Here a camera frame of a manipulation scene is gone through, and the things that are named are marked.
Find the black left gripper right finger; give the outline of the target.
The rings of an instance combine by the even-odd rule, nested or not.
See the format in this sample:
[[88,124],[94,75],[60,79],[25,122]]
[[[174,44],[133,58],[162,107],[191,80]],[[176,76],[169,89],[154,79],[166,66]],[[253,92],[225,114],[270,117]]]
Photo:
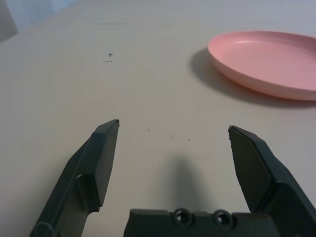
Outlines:
[[316,209],[291,172],[256,134],[228,129],[236,176],[251,213],[267,214],[282,237],[314,237]]

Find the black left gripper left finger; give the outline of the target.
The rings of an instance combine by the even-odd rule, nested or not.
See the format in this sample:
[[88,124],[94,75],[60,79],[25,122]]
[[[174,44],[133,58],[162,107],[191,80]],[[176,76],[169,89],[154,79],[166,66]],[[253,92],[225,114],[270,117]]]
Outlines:
[[63,169],[30,235],[80,237],[89,214],[103,206],[119,130],[115,119],[98,126]]

